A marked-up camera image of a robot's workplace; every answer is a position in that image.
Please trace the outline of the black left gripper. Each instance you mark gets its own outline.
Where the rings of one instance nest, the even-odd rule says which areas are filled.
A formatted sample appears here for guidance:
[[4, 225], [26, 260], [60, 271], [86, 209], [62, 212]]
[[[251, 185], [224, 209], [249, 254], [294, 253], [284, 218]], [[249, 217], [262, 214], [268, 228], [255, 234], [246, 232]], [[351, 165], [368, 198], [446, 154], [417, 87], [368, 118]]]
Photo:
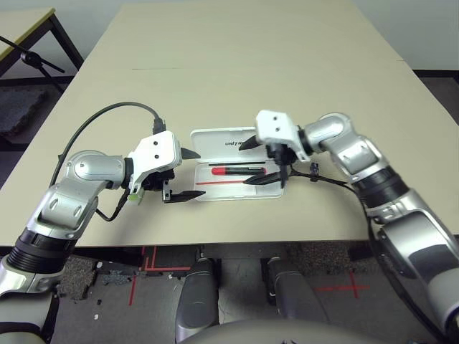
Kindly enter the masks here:
[[[180, 152], [182, 160], [195, 160], [201, 158], [197, 152], [184, 147], [180, 148]], [[173, 194], [169, 181], [174, 178], [175, 173], [173, 169], [164, 172], [150, 173], [143, 180], [143, 190], [161, 192], [162, 200], [166, 204], [190, 201], [206, 193], [205, 191], [182, 191], [181, 193]]]

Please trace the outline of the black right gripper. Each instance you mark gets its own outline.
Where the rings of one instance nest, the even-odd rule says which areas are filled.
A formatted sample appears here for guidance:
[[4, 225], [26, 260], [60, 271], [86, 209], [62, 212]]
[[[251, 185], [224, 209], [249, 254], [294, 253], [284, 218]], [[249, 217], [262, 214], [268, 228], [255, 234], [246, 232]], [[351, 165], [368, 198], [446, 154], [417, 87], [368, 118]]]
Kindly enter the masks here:
[[[254, 149], [259, 146], [257, 136], [253, 135], [241, 143], [238, 150], [245, 151]], [[272, 183], [280, 182], [282, 187], [288, 180], [288, 166], [297, 161], [295, 152], [285, 144], [273, 143], [266, 146], [268, 158], [272, 158], [275, 164], [279, 166], [280, 172], [257, 174], [243, 181], [246, 185], [265, 186]]]

